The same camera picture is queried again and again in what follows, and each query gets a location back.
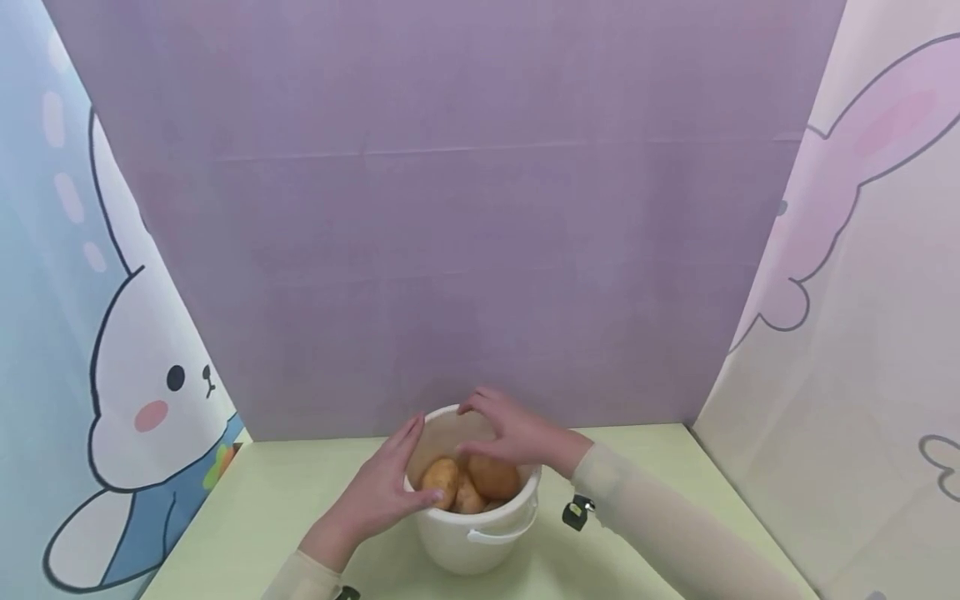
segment bucket handle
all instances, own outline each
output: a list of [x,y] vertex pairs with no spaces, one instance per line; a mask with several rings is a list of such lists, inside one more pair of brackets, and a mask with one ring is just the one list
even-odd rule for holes
[[472,541],[473,543],[482,543],[486,546],[502,546],[512,543],[520,536],[527,533],[527,530],[533,527],[534,521],[537,519],[537,508],[539,506],[540,502],[537,500],[537,497],[534,496],[533,501],[530,502],[527,508],[527,517],[524,519],[526,522],[514,532],[504,534],[502,536],[492,536],[490,534],[485,534],[482,531],[477,531],[476,529],[470,529],[470,531],[467,533],[467,540]]

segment potato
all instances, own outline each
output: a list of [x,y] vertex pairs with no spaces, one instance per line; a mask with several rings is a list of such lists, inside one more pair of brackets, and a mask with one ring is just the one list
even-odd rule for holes
[[467,471],[476,490],[490,500],[512,500],[520,491],[520,474],[510,463],[473,454]]
[[483,513],[487,506],[487,498],[480,495],[470,475],[466,471],[460,471],[460,485],[457,487],[457,498],[453,501],[453,512],[461,515],[476,515]]
[[490,502],[487,503],[487,506],[483,508],[483,512],[489,513],[490,511],[495,511],[496,509],[500,508],[504,504],[506,504],[504,500],[491,500]]
[[434,507],[443,511],[450,510],[454,498],[457,497],[457,486],[460,484],[460,469],[456,461],[451,458],[440,458],[430,465],[420,480],[421,490],[442,490],[444,498],[434,504]]

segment table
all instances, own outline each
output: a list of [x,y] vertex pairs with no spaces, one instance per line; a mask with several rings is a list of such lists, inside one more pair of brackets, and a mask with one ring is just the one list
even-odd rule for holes
[[[803,581],[685,427],[583,431],[644,465]],[[142,600],[259,599],[310,523],[379,444],[367,439],[243,446]],[[486,575],[462,578],[441,571],[423,552],[408,520],[365,543],[344,583],[377,600],[680,599],[595,519],[582,533],[564,525],[560,515],[572,494],[569,483],[545,469],[536,524],[507,562]],[[809,598],[816,600],[812,590]]]

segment purple wall panel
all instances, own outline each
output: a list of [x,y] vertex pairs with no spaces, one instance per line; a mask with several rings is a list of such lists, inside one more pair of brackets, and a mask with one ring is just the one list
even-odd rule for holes
[[843,0],[47,0],[258,439],[690,421]]

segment left hand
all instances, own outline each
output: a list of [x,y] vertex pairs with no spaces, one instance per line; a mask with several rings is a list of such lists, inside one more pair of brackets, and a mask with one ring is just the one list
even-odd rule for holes
[[406,516],[429,508],[443,492],[403,489],[407,463],[423,433],[423,414],[408,420],[371,458],[325,515],[313,524],[300,550],[337,573],[357,546],[390,529]]

